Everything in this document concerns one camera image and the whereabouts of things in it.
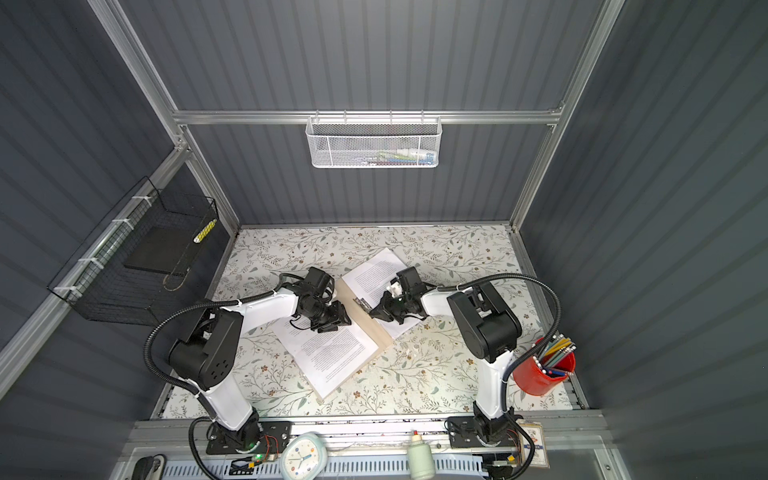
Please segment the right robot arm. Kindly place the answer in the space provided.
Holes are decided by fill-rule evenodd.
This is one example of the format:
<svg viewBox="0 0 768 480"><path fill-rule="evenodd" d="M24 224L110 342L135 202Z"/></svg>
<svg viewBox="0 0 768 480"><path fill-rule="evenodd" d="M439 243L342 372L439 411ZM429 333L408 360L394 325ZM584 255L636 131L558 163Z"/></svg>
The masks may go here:
<svg viewBox="0 0 768 480"><path fill-rule="evenodd" d="M493 285L501 280L530 282L550 296L554 314L545 338L553 339L562 318L560 299L550 286L521 273L498 273L455 286L436 286L424 282L414 267L408 267L396 274L369 311L377 320L400 324L408 318L437 316L455 321L465 346L478 360L478 380L473 415L445 421L454 448L473 443L496 446L523 433L508 404L508 383L517 368L543 351L544 342L515 355L522 324Z"/></svg>

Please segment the printed paper sheet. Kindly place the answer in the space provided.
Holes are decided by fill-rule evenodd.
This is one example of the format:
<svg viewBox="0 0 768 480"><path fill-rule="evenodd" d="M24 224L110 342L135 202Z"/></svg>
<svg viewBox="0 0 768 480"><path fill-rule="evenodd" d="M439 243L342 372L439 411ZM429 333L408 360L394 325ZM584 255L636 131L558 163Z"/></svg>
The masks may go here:
<svg viewBox="0 0 768 480"><path fill-rule="evenodd" d="M418 325L420 320L407 319L404 324L377 320L364 312L353 298L365 299L372 308L375 307L396 273L405 268L400 258L385 248L343 275L337 284L338 299L345 306L352 322L382 348L392 345L400 336Z"/></svg>
<svg viewBox="0 0 768 480"><path fill-rule="evenodd" d="M272 324L272 331L321 399L379 353L379 345L356 323L325 333L305 329L306 318L298 324L301 329L289 319L280 319Z"/></svg>

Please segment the beige paper folder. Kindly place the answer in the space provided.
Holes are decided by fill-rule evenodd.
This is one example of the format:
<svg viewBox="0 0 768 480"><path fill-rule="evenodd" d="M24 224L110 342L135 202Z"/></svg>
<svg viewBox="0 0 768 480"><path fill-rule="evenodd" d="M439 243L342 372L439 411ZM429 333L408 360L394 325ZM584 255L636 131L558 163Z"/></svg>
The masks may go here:
<svg viewBox="0 0 768 480"><path fill-rule="evenodd" d="M396 273L405 268L406 264L385 248L343 275L337 283L337 297L351 323L335 332L311 331L305 319L300 319L296 327L287 319L273 323L272 331L319 398L326 398L420 323L416 316L403 322L387 322L369 315L373 305L388 292Z"/></svg>

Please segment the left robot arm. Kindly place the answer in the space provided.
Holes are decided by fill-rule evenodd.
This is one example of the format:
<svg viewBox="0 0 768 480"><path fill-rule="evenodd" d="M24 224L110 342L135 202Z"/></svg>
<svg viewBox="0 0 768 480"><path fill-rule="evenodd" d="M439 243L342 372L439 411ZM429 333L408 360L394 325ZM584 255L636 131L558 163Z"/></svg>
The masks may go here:
<svg viewBox="0 0 768 480"><path fill-rule="evenodd" d="M259 414L232 370L244 334L275 320L301 318L316 333L335 332L351 324L345 307L335 298L334 278L316 267L303 276L283 273L277 285L264 293L182 308L150 332L143 360L153 375L200 403L212 421L211 442L216 447L222 445L228 453L270 454L277 441L264 432ZM169 374L157 365L153 347L162 331L177 320L180 331L167 355L173 370Z"/></svg>

